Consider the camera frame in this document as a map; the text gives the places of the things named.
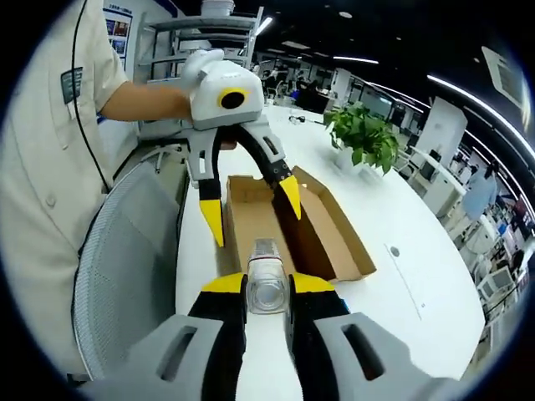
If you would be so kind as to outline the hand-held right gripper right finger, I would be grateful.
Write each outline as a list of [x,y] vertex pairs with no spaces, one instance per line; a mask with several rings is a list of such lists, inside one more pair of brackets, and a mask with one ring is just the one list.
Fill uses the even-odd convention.
[[334,286],[302,273],[289,279],[288,351],[305,400],[452,400],[456,382],[416,367],[408,346]]

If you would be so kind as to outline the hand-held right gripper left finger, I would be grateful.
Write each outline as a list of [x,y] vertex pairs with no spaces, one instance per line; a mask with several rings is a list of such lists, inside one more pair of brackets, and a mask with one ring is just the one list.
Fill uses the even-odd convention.
[[233,400],[246,350],[247,275],[206,284],[187,315],[138,342],[125,364],[83,386],[87,400]]

